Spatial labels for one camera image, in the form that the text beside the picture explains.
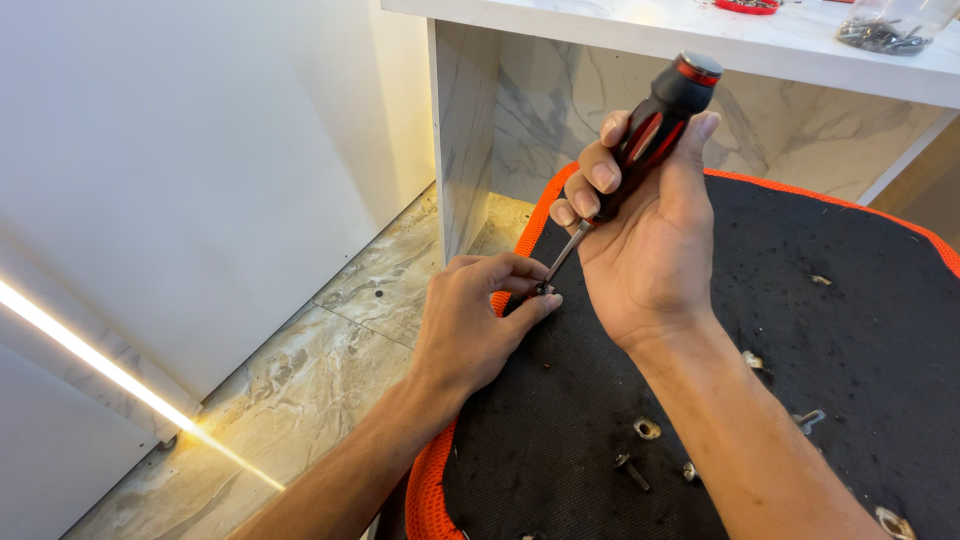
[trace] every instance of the glowing light strip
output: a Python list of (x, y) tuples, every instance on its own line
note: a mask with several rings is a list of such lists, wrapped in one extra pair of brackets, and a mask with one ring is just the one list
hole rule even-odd
[(119, 384), (125, 390), (136, 396), (141, 402), (152, 407), (156, 412), (167, 417), (184, 431), (204, 441), (211, 448), (220, 451), (223, 455), (232, 459), (237, 465), (254, 473), (263, 479), (263, 481), (273, 486), (277, 491), (286, 489), (283, 484), (268, 477), (266, 473), (252, 466), (244, 458), (235, 454), (232, 450), (206, 434), (206, 432), (194, 424), (192, 420), (184, 416), (183, 413), (176, 410), (172, 405), (163, 401), (163, 399), (152, 392), (150, 388), (147, 388), (141, 384), (139, 380), (134, 379), (127, 372), (117, 367), (117, 365), (109, 361), (106, 356), (101, 355), (87, 345), (72, 331), (55, 321), (53, 317), (47, 315), (42, 309), (21, 296), (20, 293), (10, 288), (10, 286), (3, 281), (0, 281), (0, 304), (9, 307), (17, 315), (23, 317), (27, 322), (60, 343), (67, 351), (70, 351), (84, 362), (90, 364), (93, 369), (106, 375), (110, 380)]

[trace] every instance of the plastic jar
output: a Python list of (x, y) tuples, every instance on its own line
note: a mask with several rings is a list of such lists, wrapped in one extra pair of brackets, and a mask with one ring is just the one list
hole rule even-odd
[(960, 12), (960, 0), (856, 0), (837, 39), (867, 51), (913, 56)]

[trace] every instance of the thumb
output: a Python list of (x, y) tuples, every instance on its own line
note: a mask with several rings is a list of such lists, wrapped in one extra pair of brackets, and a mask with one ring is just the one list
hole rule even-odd
[(660, 175), (661, 204), (686, 205), (706, 196), (704, 187), (704, 145), (720, 125), (720, 114), (711, 111), (690, 118), (684, 136), (673, 154), (663, 163)]
[(546, 318), (551, 311), (560, 307), (563, 302), (564, 297), (559, 294), (534, 296), (515, 309), (513, 313), (504, 317), (503, 320), (510, 326), (511, 331), (515, 332), (517, 343), (519, 343), (519, 340), (534, 325)]

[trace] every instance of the red and black screwdriver handle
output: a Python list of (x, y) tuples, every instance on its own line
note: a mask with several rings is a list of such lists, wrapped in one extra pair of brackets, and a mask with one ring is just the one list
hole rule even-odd
[(663, 163), (683, 136), (690, 117), (707, 109), (723, 67), (706, 55), (682, 51), (650, 84), (650, 96), (630, 114), (627, 131), (613, 150), (620, 186), (597, 193), (600, 211), (589, 221), (607, 223), (652, 169)]

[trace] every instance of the screwdriver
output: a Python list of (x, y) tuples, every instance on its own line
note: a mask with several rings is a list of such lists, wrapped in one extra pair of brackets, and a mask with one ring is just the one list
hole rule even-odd
[(600, 211), (583, 218), (577, 232), (537, 285), (537, 294), (546, 294), (554, 274), (590, 231), (613, 220), (620, 205), (633, 194), (652, 169), (667, 159), (684, 135), (690, 117), (707, 109), (713, 88), (723, 67), (707, 55), (681, 51), (653, 83), (650, 95), (636, 106), (627, 121), (627, 131), (613, 150), (620, 167), (620, 186), (612, 193), (597, 192)]

